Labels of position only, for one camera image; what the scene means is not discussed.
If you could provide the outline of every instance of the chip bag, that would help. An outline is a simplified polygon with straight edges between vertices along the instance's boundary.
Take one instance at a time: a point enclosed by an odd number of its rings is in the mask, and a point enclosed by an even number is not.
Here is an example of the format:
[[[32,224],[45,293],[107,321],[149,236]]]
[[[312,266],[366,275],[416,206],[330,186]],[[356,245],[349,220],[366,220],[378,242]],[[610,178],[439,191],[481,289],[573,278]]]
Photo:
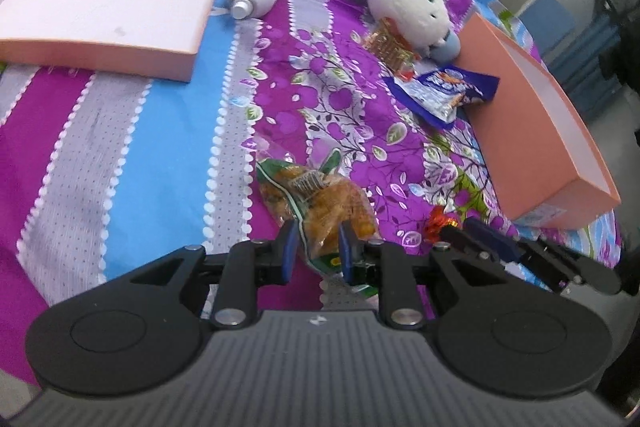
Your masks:
[[[364,191],[338,173],[339,150],[332,150],[318,169],[297,165],[286,154],[260,156],[265,155],[258,155],[256,163],[262,200],[279,226],[287,219],[300,222],[303,259],[316,272],[323,276],[340,272],[335,259],[343,221],[351,221],[360,239],[380,237]]]

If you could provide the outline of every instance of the candy wrapper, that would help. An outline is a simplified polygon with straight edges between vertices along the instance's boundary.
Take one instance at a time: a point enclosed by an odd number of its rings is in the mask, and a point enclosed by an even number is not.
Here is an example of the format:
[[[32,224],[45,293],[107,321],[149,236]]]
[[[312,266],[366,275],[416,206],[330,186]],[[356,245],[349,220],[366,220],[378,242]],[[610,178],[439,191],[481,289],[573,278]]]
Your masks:
[[[319,168],[297,165],[285,153],[279,158],[258,152],[257,177],[262,200],[282,226],[298,219],[303,259],[321,275],[340,273],[338,226],[350,220],[360,239],[379,237],[376,218],[364,191],[338,174],[342,156],[334,149]]]
[[[414,60],[420,57],[400,35],[392,19],[383,18],[366,36],[362,45],[403,81],[408,81],[414,76]]]
[[[440,231],[447,225],[460,228],[462,224],[460,224],[459,219],[456,217],[445,214],[443,206],[436,205],[431,210],[429,219],[424,224],[422,235],[426,241],[433,245],[440,241]]]
[[[450,130],[459,106],[493,100],[500,79],[446,67],[411,79],[386,77],[391,94],[440,130]]]

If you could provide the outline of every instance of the gray stripe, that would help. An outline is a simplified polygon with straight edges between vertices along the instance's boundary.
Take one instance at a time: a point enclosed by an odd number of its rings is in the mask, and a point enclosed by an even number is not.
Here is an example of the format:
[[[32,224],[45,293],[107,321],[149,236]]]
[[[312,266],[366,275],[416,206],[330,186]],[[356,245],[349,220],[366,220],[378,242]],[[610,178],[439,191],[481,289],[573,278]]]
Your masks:
[[[148,79],[97,73],[66,130],[22,262],[47,303],[97,284],[105,190]]]
[[[326,7],[329,0],[291,0],[289,17],[296,30],[330,31],[331,13]]]
[[[13,110],[18,96],[22,96],[28,83],[40,66],[9,64],[0,76],[0,126]]]
[[[259,22],[255,19],[248,19],[236,23],[236,33],[238,34],[238,48],[233,64],[233,71],[228,86],[228,97],[246,97],[251,100],[254,96],[254,89],[240,81],[248,77],[247,68],[251,66],[254,58],[254,44],[256,41]],[[212,229],[215,233],[213,244],[216,252],[228,252],[235,243],[240,241],[247,234],[242,231],[242,226],[247,219],[242,216],[247,208],[243,205],[243,200],[248,198],[245,195],[245,188],[248,186],[248,173],[244,171],[244,166],[248,164],[247,155],[249,151],[240,146],[249,137],[249,123],[246,118],[246,107],[236,106],[229,102],[226,107],[224,124],[224,134],[220,137],[222,143],[219,146],[218,155],[217,188],[215,189],[215,207],[218,212],[211,213],[214,219]]]

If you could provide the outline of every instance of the plastic bag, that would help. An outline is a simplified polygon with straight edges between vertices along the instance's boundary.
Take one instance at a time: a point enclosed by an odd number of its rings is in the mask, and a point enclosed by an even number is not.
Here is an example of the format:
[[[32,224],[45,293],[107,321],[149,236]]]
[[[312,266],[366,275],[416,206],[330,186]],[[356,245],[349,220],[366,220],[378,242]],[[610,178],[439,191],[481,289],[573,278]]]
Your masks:
[[[340,272],[340,223],[350,220],[360,239],[380,237],[371,204],[360,187],[338,173],[339,150],[332,150],[315,169],[293,163],[279,149],[270,144],[268,150],[258,151],[262,200],[279,226],[287,219],[299,220],[304,261],[323,276],[335,275]]]
[[[458,107],[493,100],[500,79],[449,66],[408,80],[386,77],[384,81],[402,105],[432,126],[450,130]]]

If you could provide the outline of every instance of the magenta stripe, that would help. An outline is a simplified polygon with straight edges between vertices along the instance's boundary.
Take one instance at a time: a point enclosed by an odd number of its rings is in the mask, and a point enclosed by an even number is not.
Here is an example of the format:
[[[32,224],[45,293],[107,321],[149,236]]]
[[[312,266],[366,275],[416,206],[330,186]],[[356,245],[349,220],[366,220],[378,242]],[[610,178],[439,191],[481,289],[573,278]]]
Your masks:
[[[0,128],[0,367],[33,381],[24,335],[46,307],[15,259],[15,244],[38,196],[53,144],[92,72],[41,68]]]
[[[273,27],[273,32],[279,32],[280,38],[286,36],[289,32],[289,5],[287,0],[276,1],[274,7],[263,19],[265,25]],[[267,94],[270,90],[268,86],[268,83],[261,83],[257,88],[256,96]],[[255,125],[256,133],[264,135],[265,127],[267,126],[269,124],[266,123],[265,119],[258,121]],[[282,145],[295,158],[306,158],[306,143],[304,140],[298,140],[298,137],[295,137],[295,140],[284,141]],[[252,227],[249,236],[252,239],[272,239],[278,233],[278,227],[264,203],[262,203],[260,190],[255,179],[251,187],[253,192],[250,197],[252,201],[250,210],[253,216],[249,222]],[[319,310],[322,308],[320,281],[321,278],[318,275],[314,274],[300,259],[296,259],[291,282],[286,286],[264,286],[260,288],[258,306],[263,310]]]

